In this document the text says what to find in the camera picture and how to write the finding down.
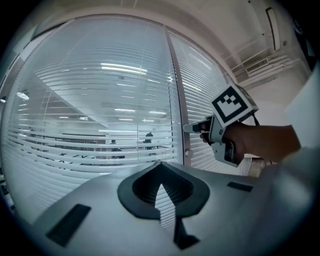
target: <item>air vent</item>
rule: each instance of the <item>air vent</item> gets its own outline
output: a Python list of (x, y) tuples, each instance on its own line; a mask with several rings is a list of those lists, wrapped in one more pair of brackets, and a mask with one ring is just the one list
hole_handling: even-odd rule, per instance
[(245, 68), (245, 71), (247, 72), (247, 74), (250, 76), (250, 74), (258, 71), (259, 69), (262, 69), (266, 66), (269, 65), (269, 61), (268, 59), (264, 58), (262, 60), (259, 60), (258, 62), (248, 66)]

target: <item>white sleeve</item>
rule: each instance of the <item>white sleeve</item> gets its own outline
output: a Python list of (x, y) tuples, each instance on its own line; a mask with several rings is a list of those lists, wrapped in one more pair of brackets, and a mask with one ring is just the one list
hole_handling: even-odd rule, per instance
[(285, 112), (301, 147), (320, 147), (320, 62)]

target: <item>window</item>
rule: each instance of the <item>window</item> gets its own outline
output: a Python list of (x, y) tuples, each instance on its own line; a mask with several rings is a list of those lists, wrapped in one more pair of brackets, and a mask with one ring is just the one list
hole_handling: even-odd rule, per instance
[(143, 20), (86, 17), (53, 32), (22, 67), (4, 120), (3, 167), (30, 223), (88, 179), (183, 163), (167, 38)]
[[(173, 33), (170, 38), (181, 73), (188, 121), (201, 121), (212, 115), (210, 102), (220, 89), (227, 86), (227, 80), (218, 64), (201, 49)], [(244, 159), (238, 168), (216, 161), (212, 148), (202, 142), (199, 134), (190, 134), (190, 149), (194, 168), (241, 175), (243, 169), (250, 166), (249, 159)]]

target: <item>hand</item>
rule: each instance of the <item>hand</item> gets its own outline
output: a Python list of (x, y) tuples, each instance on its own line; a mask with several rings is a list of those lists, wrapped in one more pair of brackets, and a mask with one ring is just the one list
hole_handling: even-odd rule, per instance
[[(229, 141), (232, 141), (234, 144), (234, 157), (238, 161), (242, 161), (242, 159), (245, 157), (245, 154), (247, 152), (246, 144), (244, 142), (244, 131), (246, 129), (247, 125), (235, 122), (228, 126), (224, 132), (223, 138), (227, 139)], [(200, 134), (200, 138), (204, 143), (207, 143), (207, 141), (204, 139), (203, 134)]]

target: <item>wall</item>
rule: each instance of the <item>wall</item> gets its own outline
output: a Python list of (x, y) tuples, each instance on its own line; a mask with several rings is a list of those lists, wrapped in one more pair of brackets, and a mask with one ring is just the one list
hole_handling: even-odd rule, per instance
[(259, 107), (256, 118), (260, 125), (289, 125), (285, 109), (305, 83), (306, 79), (297, 67), (283, 71), (274, 80), (248, 90)]

